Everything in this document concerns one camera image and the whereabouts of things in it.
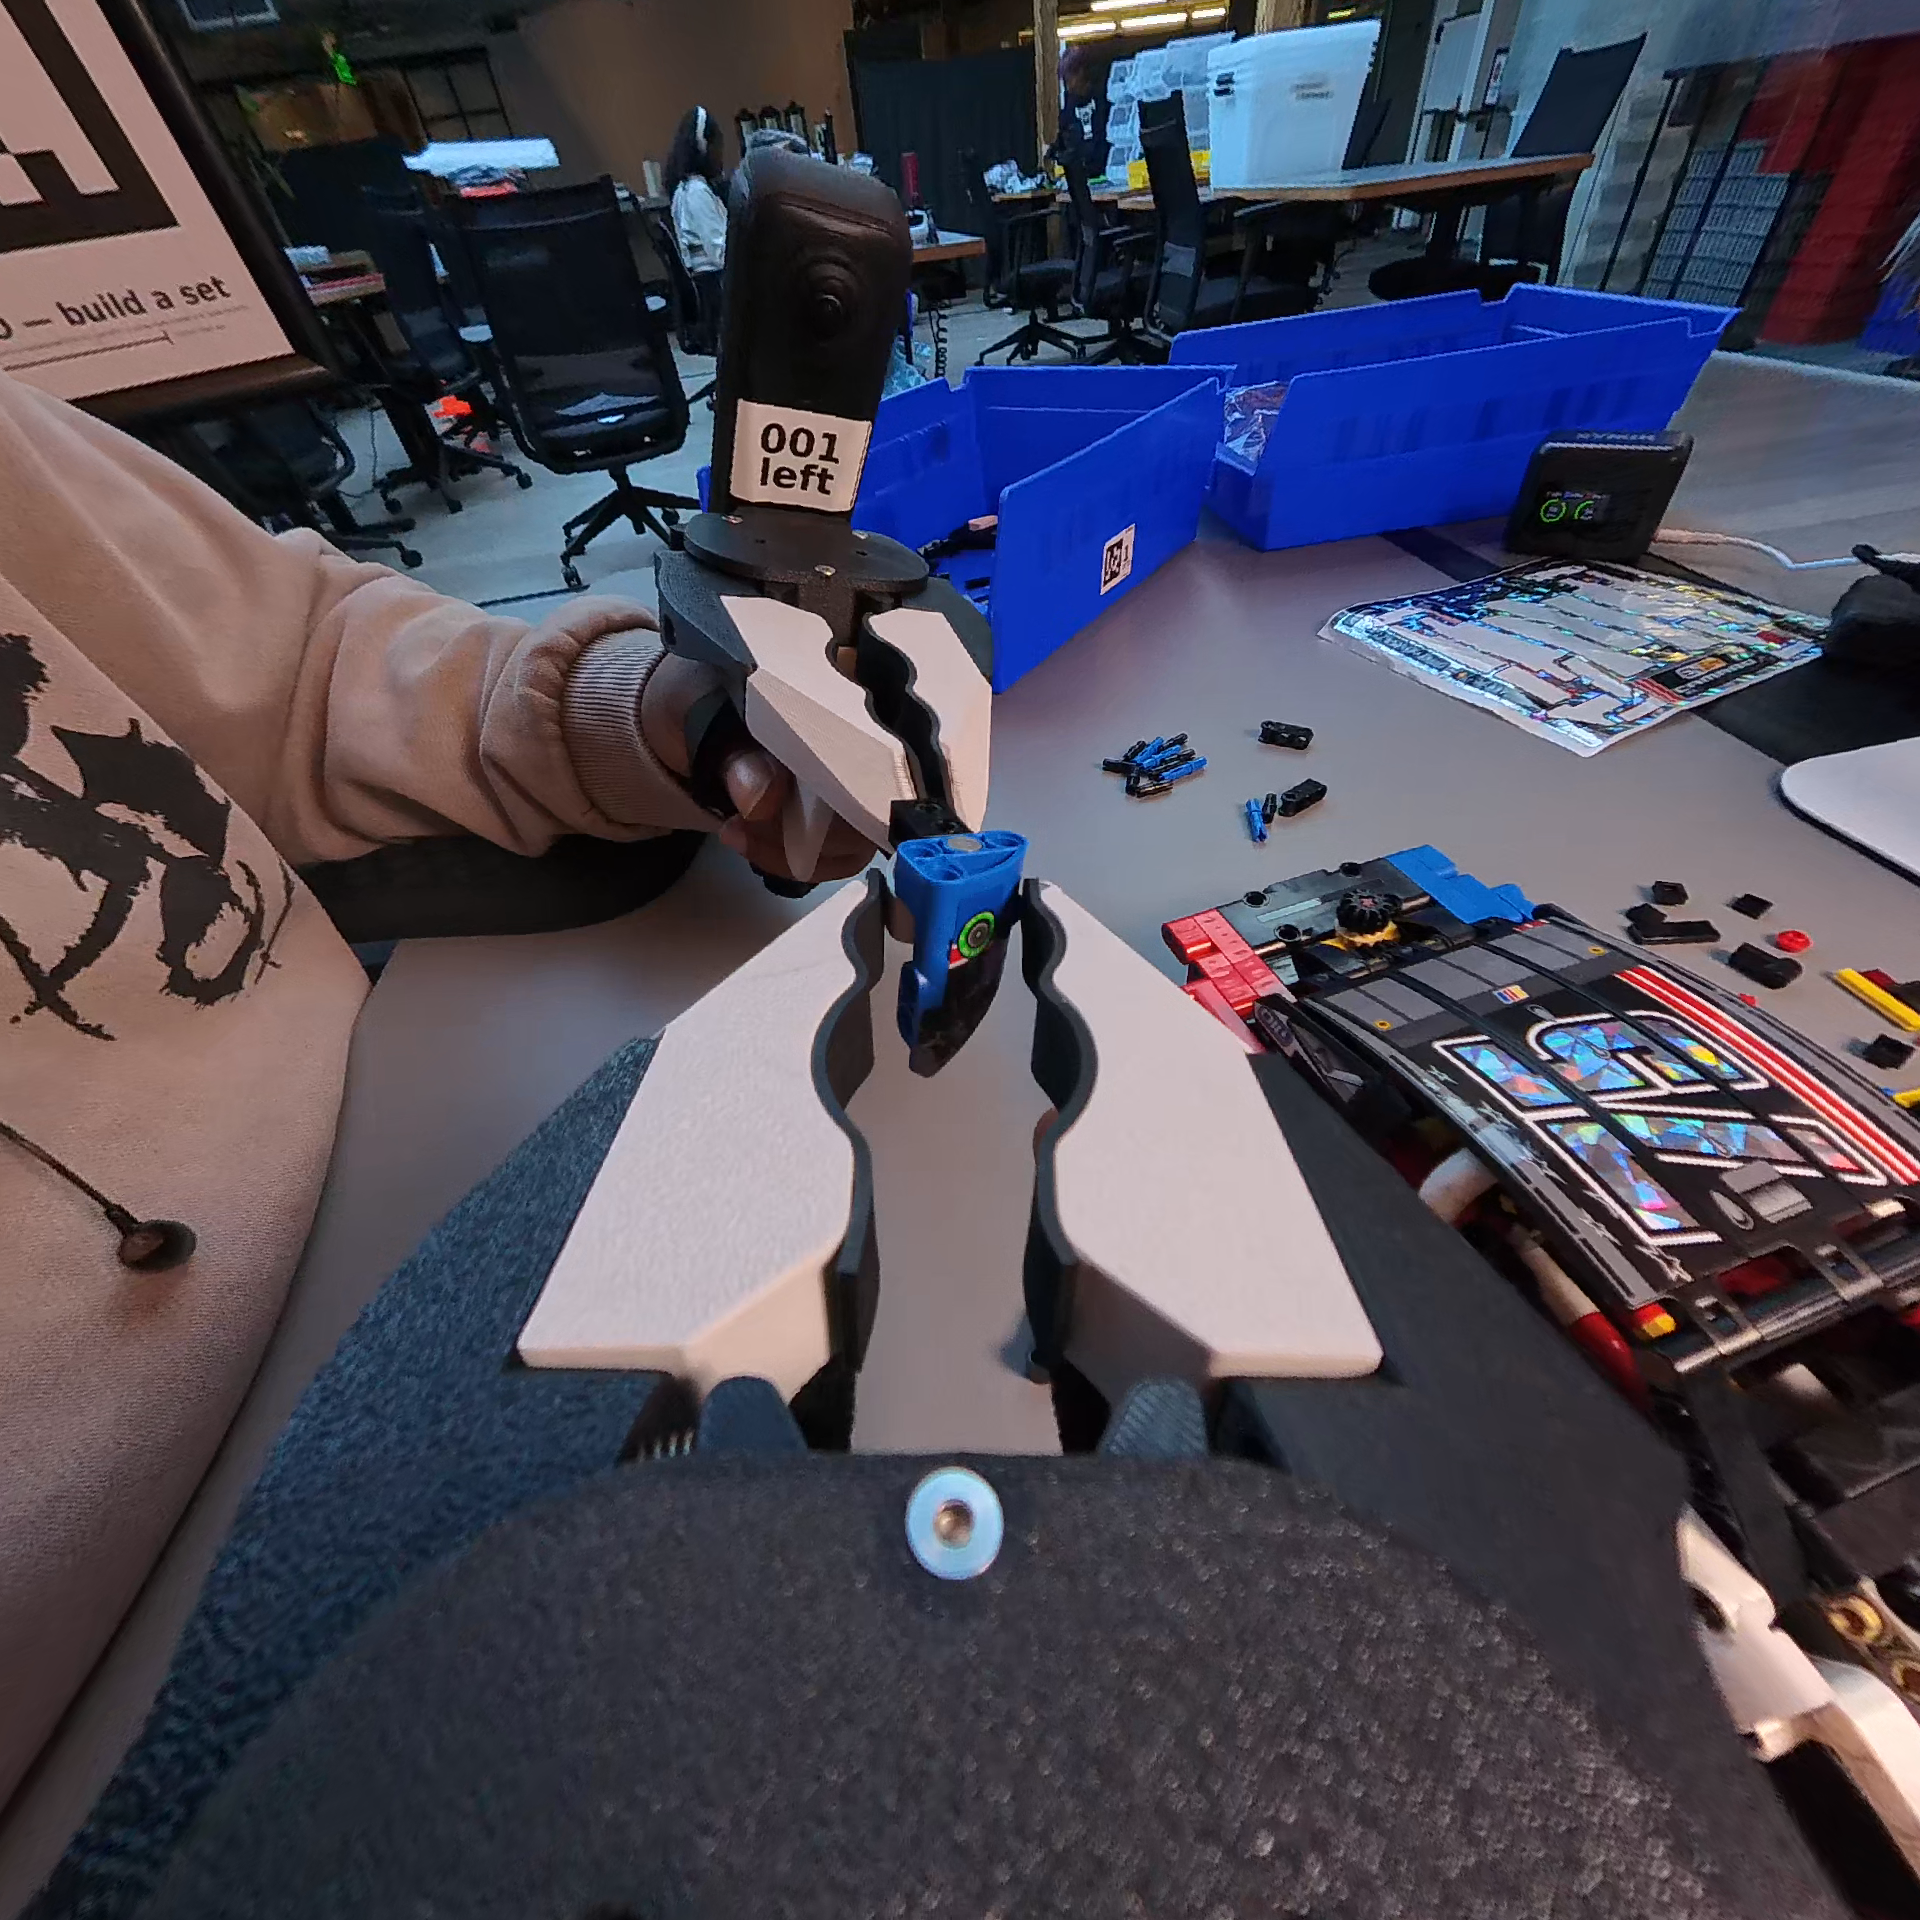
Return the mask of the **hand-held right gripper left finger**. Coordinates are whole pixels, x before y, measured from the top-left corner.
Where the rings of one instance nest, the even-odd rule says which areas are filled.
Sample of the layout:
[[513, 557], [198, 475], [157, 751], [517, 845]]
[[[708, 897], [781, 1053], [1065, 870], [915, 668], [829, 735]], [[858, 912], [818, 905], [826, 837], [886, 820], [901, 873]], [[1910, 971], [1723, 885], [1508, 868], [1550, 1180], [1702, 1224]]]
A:
[[658, 1033], [524, 1364], [700, 1396], [761, 1377], [815, 1449], [850, 1444], [877, 1241], [847, 1104], [874, 1069], [886, 900], [877, 870], [841, 885]]

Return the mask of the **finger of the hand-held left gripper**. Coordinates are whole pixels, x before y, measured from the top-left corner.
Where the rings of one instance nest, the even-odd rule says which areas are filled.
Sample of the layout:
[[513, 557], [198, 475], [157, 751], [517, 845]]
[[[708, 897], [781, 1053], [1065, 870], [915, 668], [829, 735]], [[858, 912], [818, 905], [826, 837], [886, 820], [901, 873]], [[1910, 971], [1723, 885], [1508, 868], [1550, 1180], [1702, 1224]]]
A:
[[855, 677], [906, 747], [916, 795], [967, 830], [993, 780], [993, 630], [971, 606], [898, 606], [862, 617]]
[[827, 620], [761, 595], [723, 591], [718, 606], [747, 660], [745, 726], [796, 782], [783, 812], [786, 860], [814, 862], [829, 816], [889, 847], [889, 807], [918, 800], [915, 776], [865, 685], [835, 664]]

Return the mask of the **blue lego panel piece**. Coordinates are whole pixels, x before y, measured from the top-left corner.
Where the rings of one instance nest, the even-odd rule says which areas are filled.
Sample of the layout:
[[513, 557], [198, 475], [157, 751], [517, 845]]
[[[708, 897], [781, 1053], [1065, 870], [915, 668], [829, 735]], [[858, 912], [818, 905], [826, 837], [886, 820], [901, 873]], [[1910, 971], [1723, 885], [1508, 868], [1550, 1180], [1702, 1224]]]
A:
[[975, 835], [985, 843], [978, 855], [954, 855], [948, 839], [909, 841], [897, 852], [893, 897], [909, 919], [897, 1012], [918, 1077], [941, 1072], [978, 1030], [1020, 921], [1028, 841], [1005, 830]]

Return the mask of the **lego race car model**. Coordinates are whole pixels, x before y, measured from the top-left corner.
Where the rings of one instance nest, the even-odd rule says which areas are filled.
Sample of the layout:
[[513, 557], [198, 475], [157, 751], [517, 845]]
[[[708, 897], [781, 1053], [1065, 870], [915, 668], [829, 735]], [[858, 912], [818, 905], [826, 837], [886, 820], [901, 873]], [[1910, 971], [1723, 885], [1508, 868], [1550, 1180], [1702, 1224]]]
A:
[[1915, 1117], [1657, 958], [1673, 927], [1422, 845], [1162, 936], [1685, 1459], [1777, 1629], [1915, 1715]]

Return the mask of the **person's left forearm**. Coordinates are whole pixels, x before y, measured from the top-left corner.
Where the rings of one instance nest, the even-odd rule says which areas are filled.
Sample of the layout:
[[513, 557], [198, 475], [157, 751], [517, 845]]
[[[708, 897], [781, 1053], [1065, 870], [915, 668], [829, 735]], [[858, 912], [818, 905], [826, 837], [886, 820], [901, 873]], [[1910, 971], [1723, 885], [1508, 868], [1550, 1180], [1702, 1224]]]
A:
[[2, 381], [4, 768], [85, 800], [229, 800], [294, 864], [444, 835], [535, 855], [565, 835], [703, 824], [641, 733], [663, 660], [635, 603], [541, 623], [268, 535], [166, 457]]

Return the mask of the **pile of small lego pieces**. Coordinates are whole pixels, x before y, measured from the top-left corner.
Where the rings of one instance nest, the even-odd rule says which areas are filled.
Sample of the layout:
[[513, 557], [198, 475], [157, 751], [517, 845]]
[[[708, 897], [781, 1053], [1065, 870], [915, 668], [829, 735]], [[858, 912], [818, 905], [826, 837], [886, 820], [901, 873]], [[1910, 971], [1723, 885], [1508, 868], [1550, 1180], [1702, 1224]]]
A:
[[1893, 1105], [1918, 1109], [1915, 983], [1845, 967], [1804, 923], [1755, 892], [1719, 900], [1653, 880], [1621, 908], [1628, 942], [1675, 958], [1749, 1012], [1767, 1012], [1843, 1057]]

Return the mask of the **lego sticker sheet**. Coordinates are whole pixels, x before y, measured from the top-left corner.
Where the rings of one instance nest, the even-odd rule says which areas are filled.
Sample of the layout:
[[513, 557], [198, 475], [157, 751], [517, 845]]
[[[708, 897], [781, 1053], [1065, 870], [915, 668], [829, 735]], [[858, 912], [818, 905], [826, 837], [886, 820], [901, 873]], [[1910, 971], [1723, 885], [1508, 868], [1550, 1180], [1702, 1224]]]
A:
[[1819, 656], [1828, 620], [1623, 561], [1532, 560], [1335, 613], [1322, 635], [1594, 757]]

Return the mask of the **person's left hand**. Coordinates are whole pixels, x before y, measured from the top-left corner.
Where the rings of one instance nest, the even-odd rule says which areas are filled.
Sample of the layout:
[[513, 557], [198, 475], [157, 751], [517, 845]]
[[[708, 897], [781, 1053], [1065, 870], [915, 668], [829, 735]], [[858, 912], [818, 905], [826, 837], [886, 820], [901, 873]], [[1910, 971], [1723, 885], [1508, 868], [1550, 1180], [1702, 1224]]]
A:
[[[681, 782], [691, 780], [687, 715], [708, 692], [719, 687], [715, 670], [665, 654], [641, 695], [641, 733], [646, 749]], [[783, 764], [758, 744], [731, 749], [723, 764], [727, 805], [718, 839], [745, 857], [749, 865], [775, 880], [796, 873], [783, 851], [783, 812], [796, 782]], [[858, 828], [829, 816], [822, 845], [811, 864], [811, 883], [847, 880], [875, 860], [875, 843]]]

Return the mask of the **black office chair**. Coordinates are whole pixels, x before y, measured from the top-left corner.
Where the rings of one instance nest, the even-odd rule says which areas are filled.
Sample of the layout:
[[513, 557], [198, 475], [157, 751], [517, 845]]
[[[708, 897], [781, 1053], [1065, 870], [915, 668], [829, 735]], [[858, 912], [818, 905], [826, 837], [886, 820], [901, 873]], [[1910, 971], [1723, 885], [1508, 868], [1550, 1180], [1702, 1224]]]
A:
[[1079, 342], [1079, 357], [1093, 368], [1166, 363], [1169, 349], [1142, 326], [1153, 235], [1109, 219], [1095, 201], [1087, 147], [1071, 127], [1060, 126], [1047, 155], [1063, 172], [1071, 209], [1071, 305], [1107, 329], [1101, 340]]
[[1309, 283], [1266, 270], [1265, 239], [1238, 228], [1236, 263], [1209, 264], [1209, 207], [1193, 174], [1185, 97], [1138, 108], [1138, 141], [1157, 214], [1159, 259], [1150, 279], [1146, 329], [1162, 344], [1191, 329], [1290, 320], [1317, 309]]
[[614, 521], [667, 541], [698, 495], [638, 487], [631, 468], [681, 453], [691, 412], [665, 320], [650, 305], [609, 175], [447, 207], [487, 312], [487, 365], [518, 447], [613, 489], [567, 518], [559, 571]]
[[[1644, 44], [1642, 35], [1589, 53], [1563, 48], [1508, 155], [1596, 153]], [[1383, 263], [1367, 279], [1367, 291], [1383, 301], [1463, 291], [1502, 300], [1522, 280], [1554, 283], [1574, 183], [1578, 175], [1511, 183], [1481, 212], [1475, 259], [1459, 251], [1467, 207], [1442, 205], [1434, 212], [1426, 251]]]

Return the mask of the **white storage box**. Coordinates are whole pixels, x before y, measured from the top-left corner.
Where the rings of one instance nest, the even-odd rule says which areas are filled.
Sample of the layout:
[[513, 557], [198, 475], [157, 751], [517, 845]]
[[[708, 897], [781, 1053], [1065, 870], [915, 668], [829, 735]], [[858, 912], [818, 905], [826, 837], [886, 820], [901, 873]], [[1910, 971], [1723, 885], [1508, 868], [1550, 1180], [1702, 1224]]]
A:
[[1214, 190], [1340, 172], [1378, 35], [1378, 20], [1358, 17], [1214, 48], [1207, 57]]

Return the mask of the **large blue storage bin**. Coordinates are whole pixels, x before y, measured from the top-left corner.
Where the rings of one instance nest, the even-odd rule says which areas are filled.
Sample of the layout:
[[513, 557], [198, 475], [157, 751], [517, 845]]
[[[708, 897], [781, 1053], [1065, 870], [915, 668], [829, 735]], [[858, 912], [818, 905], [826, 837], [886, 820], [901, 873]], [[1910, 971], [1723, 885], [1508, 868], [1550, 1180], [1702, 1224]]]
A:
[[1522, 283], [1193, 329], [1170, 361], [1283, 384], [1259, 454], [1221, 447], [1207, 494], [1275, 550], [1506, 515], [1546, 436], [1666, 427], [1735, 316]]

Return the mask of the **long work table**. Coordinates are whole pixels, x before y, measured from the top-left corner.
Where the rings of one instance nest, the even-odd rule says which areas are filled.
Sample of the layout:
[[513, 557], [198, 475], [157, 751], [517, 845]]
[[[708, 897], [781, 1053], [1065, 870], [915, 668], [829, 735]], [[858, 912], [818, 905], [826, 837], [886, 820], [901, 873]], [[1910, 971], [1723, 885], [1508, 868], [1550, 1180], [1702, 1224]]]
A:
[[1404, 207], [1431, 214], [1426, 251], [1405, 263], [1413, 270], [1407, 283], [1413, 294], [1453, 292], [1470, 286], [1481, 296], [1499, 300], [1515, 283], [1535, 283], [1539, 271], [1530, 263], [1484, 268], [1455, 259], [1465, 212], [1521, 201], [1521, 222], [1526, 223], [1543, 196], [1562, 185], [1571, 187], [1594, 163], [1590, 151], [1502, 155], [1494, 160], [1402, 160], [1283, 183], [1238, 187], [1214, 183], [1198, 187], [1195, 195], [1202, 205], [1234, 207], [1234, 230], [1243, 244], [1253, 244], [1258, 232], [1275, 230], [1283, 222], [1283, 207], [1317, 205], [1343, 214]]

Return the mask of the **black charger with green display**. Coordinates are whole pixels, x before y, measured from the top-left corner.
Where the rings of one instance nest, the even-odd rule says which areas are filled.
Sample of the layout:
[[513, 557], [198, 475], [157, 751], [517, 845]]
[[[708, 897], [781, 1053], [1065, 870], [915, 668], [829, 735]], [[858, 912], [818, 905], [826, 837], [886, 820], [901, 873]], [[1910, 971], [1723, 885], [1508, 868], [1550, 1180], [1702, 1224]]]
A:
[[1687, 431], [1557, 431], [1532, 453], [1502, 549], [1524, 557], [1637, 561], [1689, 467]]

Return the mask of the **black white marker board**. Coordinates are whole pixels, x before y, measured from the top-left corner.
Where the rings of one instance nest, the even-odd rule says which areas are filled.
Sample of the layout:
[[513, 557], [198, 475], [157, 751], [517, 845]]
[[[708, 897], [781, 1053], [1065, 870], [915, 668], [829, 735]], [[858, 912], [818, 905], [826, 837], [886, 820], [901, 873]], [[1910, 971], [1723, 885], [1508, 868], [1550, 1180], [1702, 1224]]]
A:
[[258, 192], [142, 4], [4, 3], [2, 365], [114, 425], [338, 377]]

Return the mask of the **black power adapter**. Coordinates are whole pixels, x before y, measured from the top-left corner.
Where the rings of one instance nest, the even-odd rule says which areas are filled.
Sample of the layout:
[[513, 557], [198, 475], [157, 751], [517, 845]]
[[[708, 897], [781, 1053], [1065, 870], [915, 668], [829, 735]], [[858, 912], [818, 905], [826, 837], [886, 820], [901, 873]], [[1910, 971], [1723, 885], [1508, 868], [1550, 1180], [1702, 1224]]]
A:
[[1845, 587], [1819, 643], [1828, 664], [1901, 685], [1918, 683], [1918, 557], [1857, 543], [1868, 573]]

